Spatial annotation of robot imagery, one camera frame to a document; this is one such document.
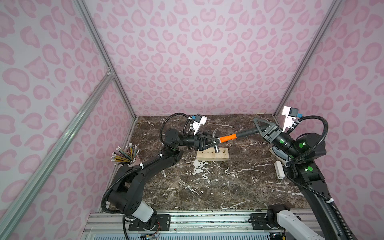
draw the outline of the white object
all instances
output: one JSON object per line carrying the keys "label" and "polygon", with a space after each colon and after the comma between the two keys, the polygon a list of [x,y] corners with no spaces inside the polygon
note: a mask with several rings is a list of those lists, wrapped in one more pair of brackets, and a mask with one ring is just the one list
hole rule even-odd
{"label": "white object", "polygon": [[285,116],[284,118],[284,124],[283,124],[283,131],[285,131],[285,129],[287,127],[292,127],[293,123],[295,122],[294,120],[296,119],[296,117],[291,117],[289,116],[289,111],[291,110],[291,107],[288,107],[288,106],[284,106],[283,107],[283,110],[281,112],[282,115]]}
{"label": "white object", "polygon": [[139,207],[136,209],[132,216],[140,219],[142,222],[148,222],[153,214],[153,208],[148,206],[143,200],[141,201]]}
{"label": "white object", "polygon": [[277,213],[277,223],[297,240],[325,240],[300,221],[291,211],[283,210]]}
{"label": "white object", "polygon": [[275,169],[278,179],[283,179],[285,177],[284,171],[283,171],[283,165],[281,164],[281,161],[275,162]]}
{"label": "white object", "polygon": [[200,122],[196,122],[194,121],[193,124],[192,124],[192,129],[195,130],[193,135],[195,136],[197,134],[197,132],[199,131],[200,129],[200,126],[201,125],[204,125],[206,122],[207,122],[207,117],[206,116],[202,116],[201,119],[200,119]]}

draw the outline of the aluminum rail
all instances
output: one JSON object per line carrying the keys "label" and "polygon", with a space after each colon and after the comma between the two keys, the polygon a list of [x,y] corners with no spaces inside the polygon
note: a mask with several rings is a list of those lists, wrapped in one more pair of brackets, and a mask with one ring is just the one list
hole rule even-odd
{"label": "aluminum rail", "polygon": [[[86,3],[84,2],[84,0],[74,0],[74,3],[76,5],[77,9],[79,10],[81,17],[84,20],[85,26],[87,27],[89,33],[91,34],[91,37],[92,37],[93,41],[95,42],[96,48],[99,50],[100,56],[102,57],[104,63],[109,68],[109,70],[112,71],[112,74],[115,74],[116,71],[113,67],[112,61],[109,58],[107,50],[105,49],[105,47],[103,45],[101,37],[100,37],[100,35],[96,29],[96,26],[92,20],[92,16],[89,12],[89,9],[88,9]],[[127,94],[125,93],[117,75],[116,75],[116,78],[114,79],[114,81],[118,87],[120,96],[122,97],[124,103],[126,104],[128,110],[129,110],[129,113],[131,114],[132,118],[135,119],[136,118],[135,112],[133,111],[132,105],[130,104],[129,99],[127,97]]]}
{"label": "aluminum rail", "polygon": [[93,108],[98,103],[113,78],[115,77],[110,72],[104,76],[99,85],[97,85],[96,89],[80,108],[77,115],[68,125],[67,129],[63,132],[62,136],[53,146],[52,150],[44,158],[39,168],[28,180],[21,193],[9,206],[4,216],[1,218],[0,240],[8,239],[16,226],[19,224],[20,220],[29,209],[31,203],[34,201],[48,177],[55,169],[56,165],[72,143],[72,140],[81,129],[89,114],[93,111]]}
{"label": "aluminum rail", "polygon": [[284,92],[283,97],[281,98],[281,101],[279,105],[276,108],[276,111],[274,113],[275,116],[280,115],[285,102],[288,100],[289,96],[291,95],[293,89],[295,88],[296,84],[299,82],[300,77],[307,67],[309,61],[311,60],[312,56],[315,54],[317,47],[319,46],[323,36],[326,34],[327,30],[331,26],[333,20],[336,17],[336,14],[338,10],[340,9],[340,6],[344,0],[333,0],[331,3],[331,6],[329,7],[323,21],[321,22],[315,36],[313,37],[313,40],[311,44],[309,45],[303,60],[300,62],[295,74],[293,75],[293,78],[291,82],[289,83],[286,91]]}
{"label": "aluminum rail", "polygon": [[[291,209],[300,216],[303,223],[316,232],[320,226],[310,209]],[[279,230],[253,230],[248,223],[252,213],[266,213],[265,210],[207,210],[207,211],[158,211],[158,214],[170,214],[170,231],[167,233],[230,233],[230,232],[278,232]],[[84,235],[121,234],[122,215],[91,214],[84,228]]]}

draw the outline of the pink leopard print wall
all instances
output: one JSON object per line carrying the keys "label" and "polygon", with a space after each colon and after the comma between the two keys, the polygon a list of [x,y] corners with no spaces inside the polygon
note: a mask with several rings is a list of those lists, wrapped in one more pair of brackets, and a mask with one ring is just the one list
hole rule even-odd
{"label": "pink leopard print wall", "polygon": [[[337,206],[361,240],[384,229],[384,2],[348,0],[287,104],[329,122],[317,163]],[[293,133],[322,126],[307,120]]]}
{"label": "pink leopard print wall", "polygon": [[105,72],[71,0],[0,2],[0,217]]}
{"label": "pink leopard print wall", "polygon": [[10,240],[79,239],[107,188],[114,168],[111,153],[121,146],[131,123],[111,83]]}
{"label": "pink leopard print wall", "polygon": [[275,111],[331,0],[87,0],[138,115]]}

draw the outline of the pencil bundle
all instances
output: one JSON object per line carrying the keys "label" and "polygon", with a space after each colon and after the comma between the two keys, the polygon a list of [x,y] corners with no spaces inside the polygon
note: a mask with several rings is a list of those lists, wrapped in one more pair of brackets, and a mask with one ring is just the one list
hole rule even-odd
{"label": "pencil bundle", "polygon": [[116,152],[112,153],[111,156],[111,162],[116,162],[115,165],[118,164],[132,164],[136,161],[136,156],[139,153],[139,150],[137,149],[137,146],[132,147],[132,143],[130,143],[128,146],[125,146],[125,149],[123,150],[120,146],[116,148]]}

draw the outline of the cable tie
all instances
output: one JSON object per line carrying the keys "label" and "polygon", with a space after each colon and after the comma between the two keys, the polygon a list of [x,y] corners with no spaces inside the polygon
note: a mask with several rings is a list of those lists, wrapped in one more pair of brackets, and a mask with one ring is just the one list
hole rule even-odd
{"label": "cable tie", "polygon": [[331,203],[331,202],[333,202],[334,200],[333,200],[333,198],[330,198],[328,201],[325,201],[326,203]]}

